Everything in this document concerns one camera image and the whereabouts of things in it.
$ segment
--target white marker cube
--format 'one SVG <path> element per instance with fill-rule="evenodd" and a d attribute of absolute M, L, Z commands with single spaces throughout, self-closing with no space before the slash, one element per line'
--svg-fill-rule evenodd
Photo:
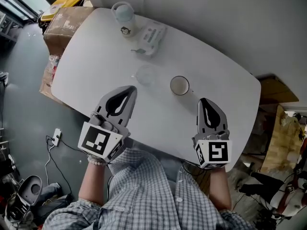
<path fill-rule="evenodd" d="M 123 143 L 122 135 L 84 122 L 78 148 L 106 162 L 113 160 Z"/>
<path fill-rule="evenodd" d="M 194 147 L 200 167 L 221 168 L 231 161 L 231 140 L 199 140 Z"/>

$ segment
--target cup rim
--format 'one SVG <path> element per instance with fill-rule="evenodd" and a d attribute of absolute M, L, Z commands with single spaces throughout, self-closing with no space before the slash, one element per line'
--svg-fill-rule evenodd
<path fill-rule="evenodd" d="M 182 78 L 184 78 L 184 79 L 187 81 L 187 83 L 188 83 L 188 89 L 187 89 L 187 91 L 185 91 L 183 94 L 176 94 L 176 93 L 172 90 L 172 87 L 171 87 L 172 81 L 173 81 L 174 78 L 177 78 L 177 77 L 182 77 Z M 170 83 L 169 83 L 169 88 L 171 89 L 172 93 L 174 93 L 175 95 L 184 95 L 184 94 L 186 94 L 186 93 L 189 91 L 189 89 L 190 89 L 190 82 L 189 82 L 189 80 L 187 80 L 186 77 L 181 76 L 181 75 L 177 75 L 177 76 L 175 76 L 175 77 L 173 77 L 173 78 L 171 79 L 171 81 L 170 81 Z"/>

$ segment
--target white table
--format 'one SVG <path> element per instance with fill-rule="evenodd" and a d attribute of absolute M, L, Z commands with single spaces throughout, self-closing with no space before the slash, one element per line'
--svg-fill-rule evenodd
<path fill-rule="evenodd" d="M 136 16 L 138 26 L 149 20 Z M 136 40 L 125 39 L 111 10 L 98 8 L 83 22 L 69 42 L 51 87 L 61 101 L 89 116 L 109 91 L 134 85 L 138 97 L 127 128 L 131 138 L 191 162 L 198 162 L 191 138 L 197 133 L 197 102 L 205 97 L 226 114 L 233 141 L 230 170 L 248 140 L 260 99 L 260 83 L 237 63 L 202 41 L 170 26 L 157 55 L 139 59 L 131 49 Z M 156 83 L 139 84 L 139 67 L 151 65 Z M 169 84 L 176 75 L 190 82 L 184 96 L 175 96 Z"/>

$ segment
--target bottle handle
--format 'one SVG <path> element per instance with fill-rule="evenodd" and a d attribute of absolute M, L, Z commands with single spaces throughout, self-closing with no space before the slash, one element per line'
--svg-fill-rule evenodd
<path fill-rule="evenodd" d="M 130 5 L 130 3 L 125 2 L 125 1 L 120 1 L 120 2 L 115 3 L 115 4 L 112 6 L 112 8 L 111 8 L 111 12 L 112 12 L 112 14 L 114 15 L 114 18 L 115 18 L 115 19 L 117 19 L 117 18 L 116 18 L 116 14 L 115 14 L 115 9 L 117 9 L 118 6 L 124 5 L 124 4 L 125 4 L 125 5 L 128 5 L 128 6 L 132 9 L 132 11 L 133 11 L 133 13 L 134 13 L 134 9 L 133 9 L 132 6 Z"/>

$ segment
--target bracelet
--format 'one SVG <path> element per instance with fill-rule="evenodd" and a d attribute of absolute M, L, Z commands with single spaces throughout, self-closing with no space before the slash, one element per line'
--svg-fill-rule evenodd
<path fill-rule="evenodd" d="M 93 165 L 99 165 L 99 166 L 106 165 L 106 162 L 104 160 L 98 160 L 98 159 L 95 159 L 91 156 L 88 156 L 87 160 L 88 160 L 89 163 L 92 163 Z"/>

